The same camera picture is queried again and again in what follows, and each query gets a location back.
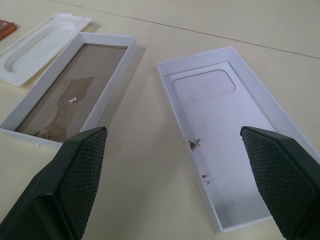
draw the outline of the table surface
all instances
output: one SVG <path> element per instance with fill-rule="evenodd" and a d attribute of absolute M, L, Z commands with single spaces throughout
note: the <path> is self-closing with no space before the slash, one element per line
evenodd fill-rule
<path fill-rule="evenodd" d="M 283 239 L 273 220 L 213 233 L 156 64 L 233 46 L 319 151 L 319 2 L 2 0 L 1 18 L 18 30 L 0 51 L 57 12 L 93 18 L 85 31 L 135 36 L 138 45 L 100 121 L 106 154 L 83 239 Z M 22 87 L 0 82 L 0 122 L 36 78 Z M 3 134 L 0 142 L 3 219 L 57 151 Z"/>

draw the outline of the orange object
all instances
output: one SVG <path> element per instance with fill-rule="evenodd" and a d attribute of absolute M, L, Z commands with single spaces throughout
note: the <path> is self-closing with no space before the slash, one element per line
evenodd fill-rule
<path fill-rule="evenodd" d="M 11 21 L 0 20 L 0 40 L 11 34 L 17 26 Z"/>

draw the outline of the white box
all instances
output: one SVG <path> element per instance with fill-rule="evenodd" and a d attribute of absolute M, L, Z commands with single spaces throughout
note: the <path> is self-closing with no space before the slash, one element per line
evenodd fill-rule
<path fill-rule="evenodd" d="M 36 145 L 49 146 L 53 148 L 59 148 L 62 145 L 61 142 L 16 132 L 16 129 L 34 109 L 46 91 L 51 87 L 84 44 L 126 47 L 123 57 L 102 91 L 102 94 L 99 96 L 80 132 L 97 126 L 137 51 L 134 37 L 88 32 L 79 33 L 56 57 L 47 70 L 30 88 L 24 98 L 1 123 L 0 132 L 3 132 L 10 137 L 28 141 Z"/>
<path fill-rule="evenodd" d="M 251 171 L 242 126 L 294 138 L 320 163 L 311 143 L 232 47 L 161 62 L 158 71 L 216 233 L 272 218 Z"/>

